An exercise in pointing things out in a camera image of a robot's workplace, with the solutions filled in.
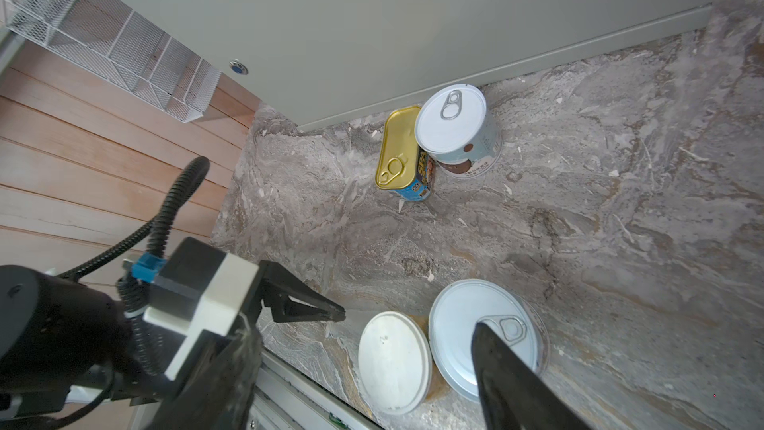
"pull tab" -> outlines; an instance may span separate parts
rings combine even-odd
[[[443,108],[440,109],[442,119],[454,119],[462,112],[462,91],[451,90],[443,102]]]
[[[528,335],[528,326],[516,315],[487,315],[480,322],[488,324],[508,346],[521,342]]]
[[[393,162],[398,162],[400,164],[400,169],[397,172],[393,172],[393,170],[390,169],[390,165],[393,164]],[[387,166],[379,175],[379,184],[382,186],[387,185],[387,183],[393,181],[398,176],[401,176],[403,174],[403,168],[404,165],[401,158],[398,158],[397,156],[390,158],[390,160],[387,161]]]

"white plastic lid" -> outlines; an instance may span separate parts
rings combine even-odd
[[[452,283],[441,291],[430,310],[430,347],[445,380],[473,402],[480,401],[472,365],[472,335],[480,321],[502,337],[531,370],[536,372],[540,365],[539,341],[520,301],[482,279]]]
[[[411,412],[427,396],[433,360],[424,332],[407,315],[375,315],[361,334],[358,370],[371,404],[392,415]]]
[[[472,85],[451,85],[422,106],[414,128],[416,141],[431,153],[461,149],[480,130],[486,112],[487,104],[480,90]]]

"gray cabinet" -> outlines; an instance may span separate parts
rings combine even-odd
[[[712,2],[123,1],[302,129],[702,27]]]

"wire rack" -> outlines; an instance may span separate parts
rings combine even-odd
[[[119,0],[3,0],[5,26],[183,122],[220,71]]]

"marble floor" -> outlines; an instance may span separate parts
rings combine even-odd
[[[543,379],[593,428],[764,428],[762,17],[716,0],[705,30],[483,87],[499,163],[402,208],[374,185],[384,115],[298,133],[262,107],[213,242],[348,315],[264,312],[265,345],[385,428],[483,428],[453,391],[375,412],[356,370],[377,311],[426,315],[477,277],[536,308]]]

